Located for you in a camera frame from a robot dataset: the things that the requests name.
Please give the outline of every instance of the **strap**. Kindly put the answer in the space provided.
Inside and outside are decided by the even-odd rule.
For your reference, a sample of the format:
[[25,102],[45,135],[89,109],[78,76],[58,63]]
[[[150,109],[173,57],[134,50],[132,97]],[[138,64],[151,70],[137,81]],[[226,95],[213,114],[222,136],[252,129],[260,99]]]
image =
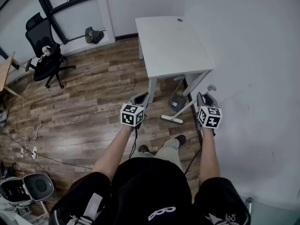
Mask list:
[[83,216],[89,217],[94,221],[101,201],[102,197],[97,193],[94,193],[93,196],[90,198],[89,204],[86,207]]

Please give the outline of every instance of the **black shirt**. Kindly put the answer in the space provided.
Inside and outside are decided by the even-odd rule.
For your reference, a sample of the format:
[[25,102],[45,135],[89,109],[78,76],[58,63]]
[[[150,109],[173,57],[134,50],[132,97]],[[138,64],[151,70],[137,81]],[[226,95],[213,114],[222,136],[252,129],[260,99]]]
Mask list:
[[121,164],[111,184],[99,172],[79,179],[53,207],[49,224],[66,225],[71,216],[82,216],[93,193],[103,197],[94,225],[250,224],[249,212],[229,180],[206,180],[192,204],[187,179],[177,165],[143,157]]

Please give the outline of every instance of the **white cable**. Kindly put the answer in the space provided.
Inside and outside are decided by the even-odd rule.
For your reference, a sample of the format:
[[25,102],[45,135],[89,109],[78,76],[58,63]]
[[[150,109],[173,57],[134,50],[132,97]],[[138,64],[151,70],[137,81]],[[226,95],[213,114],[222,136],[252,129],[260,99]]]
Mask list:
[[28,87],[30,86],[31,83],[28,84],[27,88],[25,89],[24,93],[27,91]]
[[38,145],[37,145],[37,143],[36,143],[36,139],[38,138],[38,129],[39,129],[41,126],[42,126],[42,123],[39,122],[36,131],[35,131],[34,127],[28,127],[28,128],[26,128],[26,130],[25,130],[25,148],[26,148],[26,151],[25,151],[25,152],[27,152],[27,144],[26,144],[26,140],[27,140],[26,133],[27,133],[27,130],[28,130],[29,128],[32,128],[33,131],[35,132],[35,135],[34,135],[34,137],[33,137],[32,140],[31,140],[31,142],[32,142],[33,144],[35,144],[35,146],[37,147],[37,157],[36,157],[36,159],[34,159],[35,162],[38,161]]

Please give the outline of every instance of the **table top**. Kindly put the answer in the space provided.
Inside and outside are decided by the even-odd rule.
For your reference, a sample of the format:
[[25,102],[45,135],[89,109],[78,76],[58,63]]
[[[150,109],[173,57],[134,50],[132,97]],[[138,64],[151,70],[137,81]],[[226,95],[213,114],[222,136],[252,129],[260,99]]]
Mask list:
[[149,78],[213,69],[195,31],[184,17],[142,17],[135,22]]
[[11,54],[9,56],[9,58],[7,58],[5,60],[5,62],[3,62],[0,65],[0,91],[3,91],[4,86],[6,84],[6,80],[8,78],[8,72],[9,72],[9,69],[10,69],[10,65],[13,62],[14,54],[15,54],[15,52],[13,54]]

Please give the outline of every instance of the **white table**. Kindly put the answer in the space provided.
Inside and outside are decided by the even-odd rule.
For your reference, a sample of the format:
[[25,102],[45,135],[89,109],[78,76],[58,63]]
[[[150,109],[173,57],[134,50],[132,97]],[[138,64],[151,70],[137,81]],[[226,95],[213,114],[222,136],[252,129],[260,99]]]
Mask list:
[[183,96],[187,96],[213,69],[184,17],[142,17],[136,18],[135,22],[140,59],[144,58],[149,77],[149,103],[153,102],[158,78],[201,73],[183,92]]

